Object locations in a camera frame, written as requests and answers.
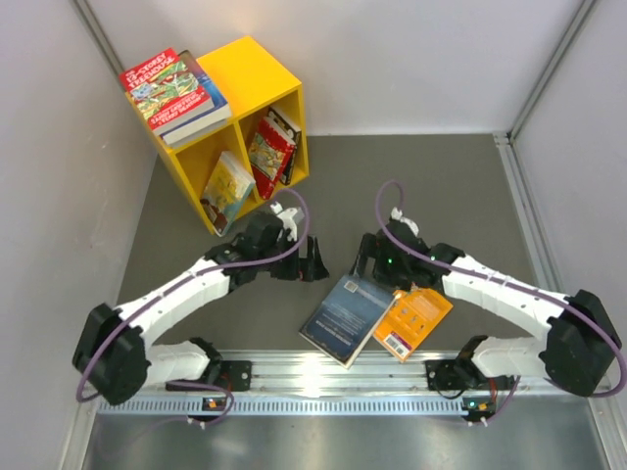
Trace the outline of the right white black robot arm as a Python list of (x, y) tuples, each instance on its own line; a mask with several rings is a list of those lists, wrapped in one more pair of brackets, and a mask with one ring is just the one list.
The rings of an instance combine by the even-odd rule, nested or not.
[(472, 337), (453, 361), (467, 389), (480, 388), (491, 378), (529, 376), (574, 396), (600, 398), (598, 387), (609, 366), (626, 365), (601, 300), (588, 291), (569, 296), (531, 286), (451, 245), (428, 246), (397, 222), (362, 235), (354, 273), (364, 274), (370, 261), (378, 284), (433, 289), (525, 331), (524, 337), (514, 339)]

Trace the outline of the yellow blue 169-storey treehouse book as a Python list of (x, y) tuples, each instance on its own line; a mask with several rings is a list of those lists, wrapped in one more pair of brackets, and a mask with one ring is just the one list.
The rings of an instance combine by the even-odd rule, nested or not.
[(295, 159), (301, 142), (302, 129), (299, 124), (297, 124), (280, 107), (276, 105), (272, 105), (268, 108), (267, 116), (274, 120), (294, 142), (294, 150), (292, 152), (292, 155), (279, 178), (279, 181), (282, 184), (289, 185), (292, 181)]

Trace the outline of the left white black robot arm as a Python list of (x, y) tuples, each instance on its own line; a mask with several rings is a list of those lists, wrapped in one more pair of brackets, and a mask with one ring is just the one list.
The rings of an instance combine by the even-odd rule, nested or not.
[(285, 281), (314, 282), (328, 272), (309, 219), (300, 208), (256, 214), (246, 229), (212, 247), (165, 285), (122, 305), (106, 303), (88, 314), (72, 365), (79, 385), (120, 405), (147, 386), (209, 389), (223, 378), (222, 356), (208, 341), (175, 345), (158, 339), (199, 308), (253, 282), (259, 273)]

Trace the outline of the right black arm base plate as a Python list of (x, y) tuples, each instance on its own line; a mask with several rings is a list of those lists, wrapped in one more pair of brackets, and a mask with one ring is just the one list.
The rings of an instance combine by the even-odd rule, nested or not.
[(427, 387), (435, 392), (487, 391), (489, 379), (467, 361), (456, 359), (427, 360)]

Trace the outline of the red 13-storey treehouse book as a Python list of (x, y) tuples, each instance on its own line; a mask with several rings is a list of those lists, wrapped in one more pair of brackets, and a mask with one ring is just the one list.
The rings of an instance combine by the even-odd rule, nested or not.
[(208, 100), (179, 55), (168, 48), (123, 71), (121, 85), (150, 130), (158, 136), (184, 121), (184, 114)]

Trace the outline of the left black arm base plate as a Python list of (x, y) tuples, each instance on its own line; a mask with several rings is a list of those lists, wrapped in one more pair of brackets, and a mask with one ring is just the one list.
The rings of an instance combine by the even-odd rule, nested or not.
[(166, 390), (174, 391), (199, 391), (197, 385), (212, 385), (227, 389), (230, 392), (247, 392), (251, 387), (253, 364), (249, 360), (222, 360), (208, 369), (200, 378), (194, 380), (179, 379), (166, 383)]

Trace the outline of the yellow blue brideshead revisited book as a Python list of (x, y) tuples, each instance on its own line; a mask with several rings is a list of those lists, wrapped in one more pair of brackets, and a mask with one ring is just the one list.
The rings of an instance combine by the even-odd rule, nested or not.
[(200, 199), (218, 236), (226, 234), (254, 186), (253, 175), (234, 154), (223, 151)]

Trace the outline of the dark blue nineteen eighty-four book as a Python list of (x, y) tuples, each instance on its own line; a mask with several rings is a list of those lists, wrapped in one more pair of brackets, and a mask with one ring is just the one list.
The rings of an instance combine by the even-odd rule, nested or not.
[(381, 322), (394, 296), (344, 275), (299, 330), (313, 346), (349, 369)]

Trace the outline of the blue orange gradient cover book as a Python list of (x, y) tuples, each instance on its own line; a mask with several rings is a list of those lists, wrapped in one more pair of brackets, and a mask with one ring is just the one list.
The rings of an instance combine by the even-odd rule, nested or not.
[(194, 110), (186, 112), (181, 124), (161, 135), (164, 143), (171, 148), (179, 148), (206, 135), (224, 125), (232, 116), (226, 98), (196, 58), (188, 50), (182, 51), (179, 57), (205, 90), (208, 100)]

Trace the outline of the green cover paperback book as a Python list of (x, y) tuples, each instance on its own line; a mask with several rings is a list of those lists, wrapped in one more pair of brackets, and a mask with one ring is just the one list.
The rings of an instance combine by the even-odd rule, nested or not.
[(294, 140), (273, 119), (261, 119), (249, 146), (248, 157), (263, 200), (272, 195), (295, 147)]

